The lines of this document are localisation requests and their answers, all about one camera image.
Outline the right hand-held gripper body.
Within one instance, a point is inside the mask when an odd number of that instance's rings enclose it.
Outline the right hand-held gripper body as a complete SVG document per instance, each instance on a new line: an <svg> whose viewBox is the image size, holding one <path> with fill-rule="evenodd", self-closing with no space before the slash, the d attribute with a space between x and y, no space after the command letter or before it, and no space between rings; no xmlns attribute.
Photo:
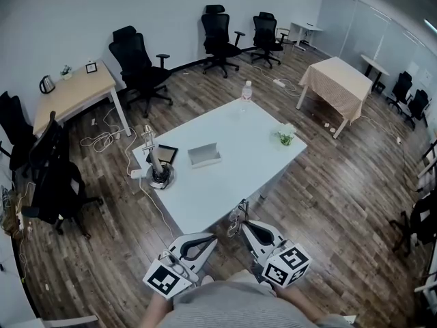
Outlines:
<svg viewBox="0 0 437 328"><path fill-rule="evenodd" d="M251 270L257 281L280 288L287 288L302 278L312 262L311 256L300 244L293 244L289 240L253 253L255 259Z"/></svg>

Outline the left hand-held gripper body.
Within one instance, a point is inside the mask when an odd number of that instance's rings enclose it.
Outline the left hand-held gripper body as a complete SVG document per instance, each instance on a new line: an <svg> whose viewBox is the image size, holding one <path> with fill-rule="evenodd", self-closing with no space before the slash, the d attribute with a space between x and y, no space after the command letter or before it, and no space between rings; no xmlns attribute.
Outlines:
<svg viewBox="0 0 437 328"><path fill-rule="evenodd" d="M200 262L172 246L153 261L143 283L165 299L171 299L193 286L199 277Z"/></svg>

